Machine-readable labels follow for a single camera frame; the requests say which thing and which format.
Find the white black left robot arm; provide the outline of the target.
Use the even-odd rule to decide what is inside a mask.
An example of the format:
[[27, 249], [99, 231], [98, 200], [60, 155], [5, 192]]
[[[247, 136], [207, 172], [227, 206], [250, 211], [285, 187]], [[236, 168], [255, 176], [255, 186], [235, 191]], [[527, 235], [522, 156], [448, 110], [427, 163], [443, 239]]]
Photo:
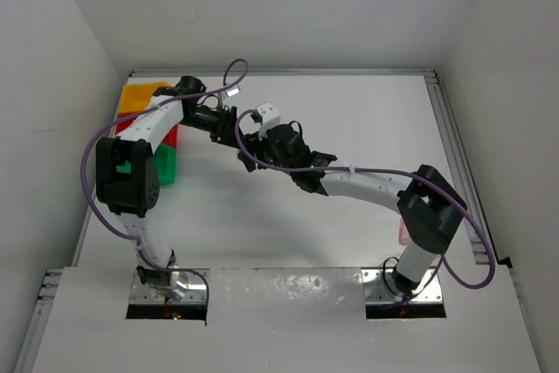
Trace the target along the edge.
[[153, 85], [143, 107], [131, 107], [120, 118], [124, 129], [95, 140], [96, 186], [100, 203], [123, 228], [114, 234], [135, 243], [140, 282], [167, 300], [180, 300], [188, 291], [190, 270], [182, 270], [157, 223], [150, 218], [161, 192], [156, 151], [180, 125], [209, 133], [212, 141], [236, 147], [238, 110], [224, 104], [225, 91], [216, 93], [217, 105], [204, 101], [205, 84], [184, 76], [179, 82]]

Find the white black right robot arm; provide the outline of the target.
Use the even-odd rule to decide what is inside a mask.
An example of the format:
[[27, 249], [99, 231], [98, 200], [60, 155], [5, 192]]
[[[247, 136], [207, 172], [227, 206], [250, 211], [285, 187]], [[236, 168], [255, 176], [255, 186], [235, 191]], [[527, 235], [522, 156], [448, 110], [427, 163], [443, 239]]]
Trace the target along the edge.
[[238, 158], [252, 172], [274, 168], [302, 190], [349, 197], [399, 214], [410, 235], [385, 286], [409, 299], [437, 256], [446, 254], [464, 216], [465, 202], [432, 166], [421, 165], [407, 185], [388, 173], [343, 167], [335, 155], [311, 150], [299, 129], [279, 124], [265, 135], [236, 132]]

